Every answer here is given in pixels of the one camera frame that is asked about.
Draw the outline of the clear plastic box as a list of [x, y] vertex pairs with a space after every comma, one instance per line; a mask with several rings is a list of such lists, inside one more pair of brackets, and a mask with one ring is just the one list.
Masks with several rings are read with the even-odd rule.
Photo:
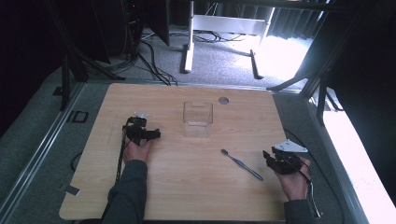
[[186, 137], [207, 138], [213, 124], [213, 105], [203, 102], [185, 102], [183, 124]]

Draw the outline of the black rectangular floor frame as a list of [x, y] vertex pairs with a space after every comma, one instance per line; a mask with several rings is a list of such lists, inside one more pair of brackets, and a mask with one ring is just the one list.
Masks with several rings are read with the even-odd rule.
[[86, 111], [76, 111], [72, 118], [73, 123], [85, 123], [88, 120], [89, 113]]

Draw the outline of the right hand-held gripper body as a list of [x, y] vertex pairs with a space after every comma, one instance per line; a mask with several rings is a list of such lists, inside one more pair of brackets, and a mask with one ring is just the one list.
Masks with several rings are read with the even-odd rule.
[[308, 149], [287, 139], [285, 142], [275, 144], [273, 147], [280, 150], [280, 154], [275, 156], [275, 169], [281, 175], [291, 175], [298, 172], [302, 163], [297, 153], [307, 153]]

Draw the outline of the person's right hand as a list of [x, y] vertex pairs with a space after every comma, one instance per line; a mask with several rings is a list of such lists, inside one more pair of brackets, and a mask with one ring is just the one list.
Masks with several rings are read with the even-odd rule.
[[299, 172], [291, 175], [276, 173], [276, 177], [289, 201], [305, 200], [307, 198], [310, 160], [303, 157], [300, 160], [303, 165]]

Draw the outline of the person's left hand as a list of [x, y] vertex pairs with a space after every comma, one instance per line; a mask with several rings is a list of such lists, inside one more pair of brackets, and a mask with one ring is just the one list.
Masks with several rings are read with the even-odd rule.
[[131, 140], [128, 140], [125, 144], [125, 149], [122, 156], [123, 161], [125, 163], [128, 163], [129, 161], [147, 162], [149, 151], [153, 143], [153, 140], [148, 140], [142, 147], [140, 147]]

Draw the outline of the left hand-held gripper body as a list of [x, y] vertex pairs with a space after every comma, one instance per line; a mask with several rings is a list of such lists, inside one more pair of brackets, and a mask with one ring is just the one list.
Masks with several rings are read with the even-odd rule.
[[135, 112], [129, 117], [124, 126], [127, 137], [138, 146], [142, 139], [148, 139], [148, 131], [146, 130], [148, 114]]

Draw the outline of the blue toothbrush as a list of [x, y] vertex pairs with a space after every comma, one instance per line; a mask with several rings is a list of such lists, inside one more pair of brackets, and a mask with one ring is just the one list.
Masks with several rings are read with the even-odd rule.
[[260, 181], [263, 181], [263, 177], [258, 174], [257, 172], [255, 172], [254, 170], [252, 170], [251, 168], [249, 168], [247, 165], [245, 165], [242, 161], [238, 160], [237, 158], [231, 156], [229, 154], [229, 152], [226, 149], [221, 149], [220, 152], [225, 155], [226, 157], [230, 158], [232, 161], [234, 161], [237, 165], [239, 165], [240, 167], [242, 167], [243, 169], [245, 169], [246, 171], [248, 171], [250, 174], [252, 174], [255, 178], [257, 178]]

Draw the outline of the white desk frame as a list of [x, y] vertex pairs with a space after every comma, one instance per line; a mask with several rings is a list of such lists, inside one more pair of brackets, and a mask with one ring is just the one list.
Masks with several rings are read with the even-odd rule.
[[232, 33], [238, 35], [255, 35], [260, 39], [255, 47], [250, 49], [249, 56], [252, 64], [253, 75], [256, 79], [262, 79], [256, 61], [256, 52], [260, 48], [262, 41], [267, 37], [268, 30], [275, 12], [274, 7], [270, 7], [263, 20], [231, 18], [221, 16], [198, 15], [194, 13], [194, 2], [190, 1], [189, 10], [189, 41], [186, 46], [186, 56], [183, 71], [189, 73], [192, 70], [195, 31], [209, 31], [216, 33]]

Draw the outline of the black metal stand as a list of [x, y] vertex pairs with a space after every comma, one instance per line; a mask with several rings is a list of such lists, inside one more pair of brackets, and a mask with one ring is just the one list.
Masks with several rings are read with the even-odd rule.
[[319, 89], [316, 119], [320, 125], [324, 124], [324, 75], [329, 67], [330, 59], [336, 52], [339, 41], [347, 28], [347, 24], [348, 15], [329, 12], [320, 26], [308, 52], [305, 54], [295, 76], [277, 86], [268, 88], [268, 91], [282, 91], [288, 86], [306, 78], [307, 82], [304, 84], [301, 95], [305, 98], [310, 98], [313, 96], [315, 90]]
[[104, 74], [113, 80], [124, 80], [124, 77], [115, 75], [105, 69], [102, 65], [95, 62], [93, 59], [85, 55], [74, 44], [71, 35], [69, 34], [61, 13], [56, 6], [54, 0], [43, 0], [44, 6], [49, 13], [49, 16], [54, 23], [56, 29], [56, 36], [60, 37], [60, 45], [65, 50], [62, 63], [62, 105], [60, 110], [65, 111], [66, 107], [71, 102], [70, 91], [70, 73], [73, 73], [77, 82], [85, 83], [89, 79], [89, 75], [85, 69], [84, 63], [92, 66], [97, 71]]

